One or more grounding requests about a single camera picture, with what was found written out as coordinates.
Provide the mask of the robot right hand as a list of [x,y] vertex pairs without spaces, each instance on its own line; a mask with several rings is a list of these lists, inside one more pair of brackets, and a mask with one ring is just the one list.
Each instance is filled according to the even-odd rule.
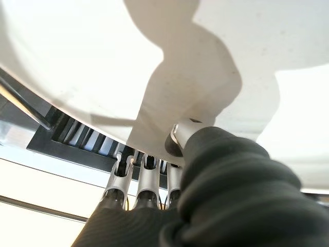
[[174,207],[105,200],[74,246],[328,246],[328,211],[257,143],[184,119],[165,147],[184,159]]

